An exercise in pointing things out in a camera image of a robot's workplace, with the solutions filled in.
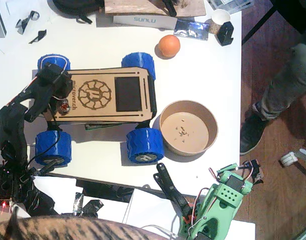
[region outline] black sneaker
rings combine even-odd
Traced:
[[[258,115],[252,114],[245,119],[239,140],[239,155],[243,156],[252,151],[262,138],[268,121],[263,121]]]

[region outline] orange ball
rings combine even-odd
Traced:
[[[168,58],[175,56],[181,48],[179,39],[174,35],[166,35],[158,43],[161,53]]]

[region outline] brown paper bowl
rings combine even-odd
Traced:
[[[213,114],[202,104],[181,100],[168,105],[159,119],[165,145],[181,156],[193,156],[210,148],[217,138]]]

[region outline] blue wheel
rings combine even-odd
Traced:
[[[148,164],[164,157],[163,137],[160,130],[139,128],[129,132],[127,138],[127,154],[130,161]]]
[[[46,151],[58,139],[58,131],[44,131],[36,136],[36,155]],[[72,139],[71,136],[61,131],[60,139],[51,149],[41,156],[36,157],[35,161],[41,165],[46,165],[54,159],[60,159],[58,166],[66,165],[72,160]]]
[[[126,55],[122,59],[122,67],[130,68],[130,67],[140,67],[143,69],[147,69],[148,73],[151,75],[153,80],[156,79],[155,76],[155,65],[153,57],[145,52],[133,52],[131,54]]]
[[[42,69],[42,67],[46,63],[56,64],[60,66],[63,70],[71,69],[71,63],[69,62],[68,58],[60,54],[48,54],[48,55],[42,56],[38,60],[38,63],[37,63],[38,71],[40,71],[40,69]]]

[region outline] gear logo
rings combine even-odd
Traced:
[[[112,99],[111,92],[106,83],[94,79],[85,82],[78,89],[78,100],[91,110],[102,109]]]

